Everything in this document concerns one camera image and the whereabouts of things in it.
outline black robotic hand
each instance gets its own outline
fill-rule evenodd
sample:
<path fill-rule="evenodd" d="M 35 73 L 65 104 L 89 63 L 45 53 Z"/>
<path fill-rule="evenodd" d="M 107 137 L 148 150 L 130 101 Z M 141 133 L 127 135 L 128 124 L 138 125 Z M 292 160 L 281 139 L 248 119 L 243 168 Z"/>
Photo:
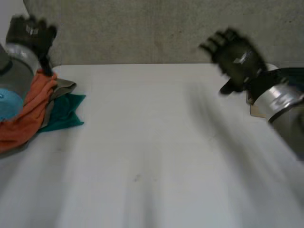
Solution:
<path fill-rule="evenodd" d="M 53 75 L 47 54 L 57 35 L 55 26 L 47 26 L 44 20 L 37 21 L 33 16 L 29 19 L 14 17 L 10 22 L 6 43 L 23 45 L 32 50 L 40 61 L 46 75 Z"/>
<path fill-rule="evenodd" d="M 216 32 L 200 47 L 207 51 L 212 62 L 218 64 L 222 72 L 231 78 L 221 88 L 222 94 L 246 90 L 252 79 L 267 71 L 265 62 L 249 40 L 233 29 Z"/>

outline concrete wall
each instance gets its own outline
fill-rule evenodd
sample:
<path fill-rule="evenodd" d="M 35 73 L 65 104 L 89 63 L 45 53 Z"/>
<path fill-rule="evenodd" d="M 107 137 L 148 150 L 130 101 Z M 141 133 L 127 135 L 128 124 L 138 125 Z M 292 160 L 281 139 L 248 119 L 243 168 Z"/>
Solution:
<path fill-rule="evenodd" d="M 197 49 L 218 29 L 249 35 L 267 62 L 303 66 L 304 1 L 24 0 L 59 26 L 55 65 L 206 63 Z"/>

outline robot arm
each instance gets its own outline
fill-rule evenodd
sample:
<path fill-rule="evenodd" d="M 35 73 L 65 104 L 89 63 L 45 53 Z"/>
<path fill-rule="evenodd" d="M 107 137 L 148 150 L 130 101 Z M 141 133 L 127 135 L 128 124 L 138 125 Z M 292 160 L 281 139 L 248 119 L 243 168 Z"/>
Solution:
<path fill-rule="evenodd" d="M 0 45 L 0 121 L 20 113 L 40 66 L 46 75 L 52 76 L 46 55 L 55 37 L 55 27 L 47 27 L 42 20 L 11 20 L 6 45 Z"/>
<path fill-rule="evenodd" d="M 263 58 L 251 42 L 235 30 L 217 32 L 200 45 L 230 79 L 220 93 L 248 91 L 275 131 L 304 161 L 304 69 L 267 71 Z M 293 83 L 288 77 L 296 76 Z"/>

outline pile of cloth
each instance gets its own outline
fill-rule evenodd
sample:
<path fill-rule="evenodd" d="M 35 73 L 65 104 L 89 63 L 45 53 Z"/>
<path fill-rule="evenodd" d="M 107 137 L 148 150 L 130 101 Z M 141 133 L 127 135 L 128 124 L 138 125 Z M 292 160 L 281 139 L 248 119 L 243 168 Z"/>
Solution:
<path fill-rule="evenodd" d="M 27 93 L 22 112 L 0 122 L 0 158 L 23 151 L 38 133 L 83 125 L 75 110 L 85 95 L 73 95 L 76 83 L 39 70 Z"/>

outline white tabletop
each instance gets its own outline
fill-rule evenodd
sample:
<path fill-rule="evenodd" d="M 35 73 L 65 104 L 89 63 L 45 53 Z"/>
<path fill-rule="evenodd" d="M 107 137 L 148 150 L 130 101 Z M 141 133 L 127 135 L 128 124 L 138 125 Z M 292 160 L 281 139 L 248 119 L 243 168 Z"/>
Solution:
<path fill-rule="evenodd" d="M 85 125 L 0 161 L 0 227 L 303 227 L 303 166 L 213 65 L 55 71 Z"/>

